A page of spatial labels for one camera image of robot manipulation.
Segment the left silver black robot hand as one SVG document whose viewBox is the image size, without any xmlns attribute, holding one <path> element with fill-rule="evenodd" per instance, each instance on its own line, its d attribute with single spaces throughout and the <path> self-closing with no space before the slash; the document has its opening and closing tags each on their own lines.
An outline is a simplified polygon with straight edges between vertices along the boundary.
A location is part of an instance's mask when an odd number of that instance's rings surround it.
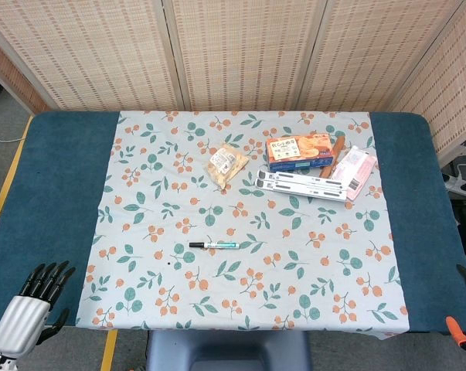
<svg viewBox="0 0 466 371">
<path fill-rule="evenodd" d="M 40 264 L 26 278 L 0 319 L 0 364 L 27 356 L 36 346 L 56 335 L 66 324 L 68 308 L 47 325 L 67 281 L 76 271 L 65 260 Z"/>
</svg>

